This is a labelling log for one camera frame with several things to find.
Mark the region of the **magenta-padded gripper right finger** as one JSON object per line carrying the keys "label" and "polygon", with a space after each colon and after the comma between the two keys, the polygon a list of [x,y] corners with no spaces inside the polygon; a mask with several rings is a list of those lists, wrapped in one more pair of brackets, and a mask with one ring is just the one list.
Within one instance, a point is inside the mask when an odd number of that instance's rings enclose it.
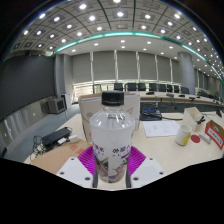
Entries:
{"label": "magenta-padded gripper right finger", "polygon": [[126,187],[140,188],[166,175],[153,157],[146,157],[137,148],[131,147],[127,163]]}

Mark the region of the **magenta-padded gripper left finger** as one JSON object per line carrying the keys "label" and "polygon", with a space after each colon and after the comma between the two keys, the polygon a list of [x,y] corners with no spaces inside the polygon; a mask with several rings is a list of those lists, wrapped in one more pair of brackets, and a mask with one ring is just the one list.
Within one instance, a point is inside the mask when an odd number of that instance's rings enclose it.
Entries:
{"label": "magenta-padded gripper left finger", "polygon": [[90,146],[78,157],[69,157],[56,175],[84,188],[96,188],[98,174],[93,147]]}

